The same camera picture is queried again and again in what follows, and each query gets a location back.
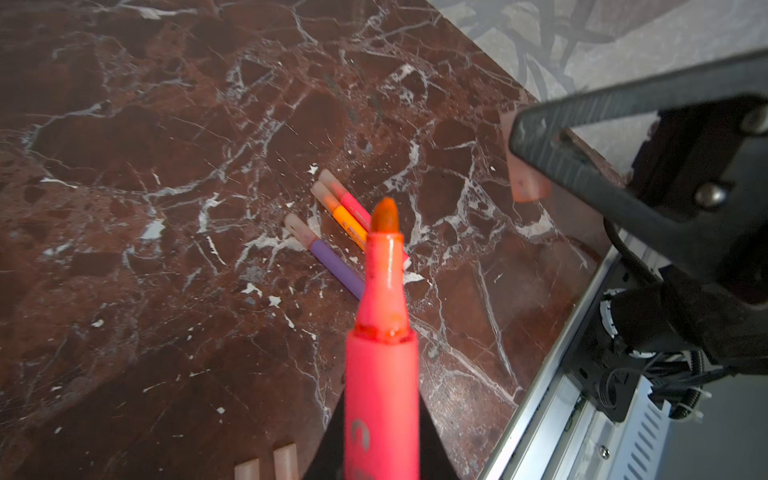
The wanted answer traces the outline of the orange marker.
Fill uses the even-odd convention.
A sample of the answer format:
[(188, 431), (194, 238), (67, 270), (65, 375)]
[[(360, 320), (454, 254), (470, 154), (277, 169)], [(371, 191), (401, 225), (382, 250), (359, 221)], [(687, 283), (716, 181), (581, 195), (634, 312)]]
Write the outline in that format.
[(367, 231), (354, 216), (343, 205), (337, 206), (332, 211), (332, 216), (355, 244), (358, 245), (361, 250), (365, 250)]

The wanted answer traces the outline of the pink marker group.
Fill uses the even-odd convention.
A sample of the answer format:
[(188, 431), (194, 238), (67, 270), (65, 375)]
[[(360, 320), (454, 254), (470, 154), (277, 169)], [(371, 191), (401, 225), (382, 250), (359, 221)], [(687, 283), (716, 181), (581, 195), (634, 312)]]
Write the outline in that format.
[(365, 290), (346, 342), (343, 476), (416, 479), (418, 340), (404, 292), (404, 237), (393, 199), (374, 209)]

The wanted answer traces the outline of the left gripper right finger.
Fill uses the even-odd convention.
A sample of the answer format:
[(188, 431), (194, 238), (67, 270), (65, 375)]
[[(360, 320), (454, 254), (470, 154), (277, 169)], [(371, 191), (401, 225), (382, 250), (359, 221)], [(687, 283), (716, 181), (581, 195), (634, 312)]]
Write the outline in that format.
[(419, 462), (423, 480), (458, 480), (425, 400), (419, 396)]

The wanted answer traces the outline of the purple marker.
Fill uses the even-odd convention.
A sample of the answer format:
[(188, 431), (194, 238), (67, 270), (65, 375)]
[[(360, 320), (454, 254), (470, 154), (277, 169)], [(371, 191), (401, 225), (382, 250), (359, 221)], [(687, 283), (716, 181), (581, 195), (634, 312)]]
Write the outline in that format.
[(362, 299), (365, 291), (364, 280), (324, 241), (314, 240), (309, 250), (357, 300)]

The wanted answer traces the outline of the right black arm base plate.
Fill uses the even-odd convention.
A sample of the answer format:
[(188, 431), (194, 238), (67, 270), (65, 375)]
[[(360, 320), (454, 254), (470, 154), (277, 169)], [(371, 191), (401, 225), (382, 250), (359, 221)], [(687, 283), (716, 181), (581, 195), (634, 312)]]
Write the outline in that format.
[(615, 300), (626, 292), (611, 288), (594, 299), (565, 354), (564, 370), (598, 411), (614, 422), (626, 420), (641, 379), (651, 382), (645, 399), (658, 407), (670, 403), (669, 417), (682, 419), (701, 397), (704, 355), (696, 350), (640, 351), (629, 346), (615, 325)]

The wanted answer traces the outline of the translucent pen cap three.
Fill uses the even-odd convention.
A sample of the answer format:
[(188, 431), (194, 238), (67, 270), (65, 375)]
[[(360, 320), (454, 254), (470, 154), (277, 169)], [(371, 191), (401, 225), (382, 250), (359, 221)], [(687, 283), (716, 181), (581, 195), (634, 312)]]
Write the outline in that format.
[(311, 193), (330, 213), (333, 213), (340, 206), (335, 195), (320, 181), (312, 185)]

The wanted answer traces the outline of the translucent pen cap six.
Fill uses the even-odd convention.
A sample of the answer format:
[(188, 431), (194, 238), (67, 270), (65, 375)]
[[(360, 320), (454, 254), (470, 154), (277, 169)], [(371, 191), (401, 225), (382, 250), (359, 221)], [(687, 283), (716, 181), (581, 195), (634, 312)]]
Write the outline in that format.
[(319, 181), (337, 197), (343, 196), (346, 192), (345, 187), (328, 169), (320, 172)]

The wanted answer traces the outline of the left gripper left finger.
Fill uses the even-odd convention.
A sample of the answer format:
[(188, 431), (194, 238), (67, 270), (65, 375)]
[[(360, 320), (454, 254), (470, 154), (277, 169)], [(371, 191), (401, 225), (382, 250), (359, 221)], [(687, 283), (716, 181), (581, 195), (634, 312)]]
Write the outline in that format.
[(345, 391), (342, 392), (303, 480), (344, 478)]

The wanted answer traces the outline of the translucent pen cap five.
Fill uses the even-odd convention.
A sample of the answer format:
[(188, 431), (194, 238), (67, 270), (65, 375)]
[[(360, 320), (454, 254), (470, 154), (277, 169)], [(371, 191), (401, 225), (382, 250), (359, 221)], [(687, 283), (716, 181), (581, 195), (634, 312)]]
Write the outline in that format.
[(500, 116), (502, 146), (506, 156), (512, 198), (515, 202), (530, 203), (548, 197), (551, 193), (551, 182), (510, 151), (509, 139), (517, 114), (518, 111), (513, 110)]

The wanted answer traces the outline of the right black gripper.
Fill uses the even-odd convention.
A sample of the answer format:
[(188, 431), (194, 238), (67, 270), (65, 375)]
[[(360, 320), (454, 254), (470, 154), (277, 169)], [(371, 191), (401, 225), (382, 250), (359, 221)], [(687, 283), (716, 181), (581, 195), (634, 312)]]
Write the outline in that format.
[(623, 339), (767, 369), (767, 54), (531, 107), (510, 151), (667, 259), (623, 294)]

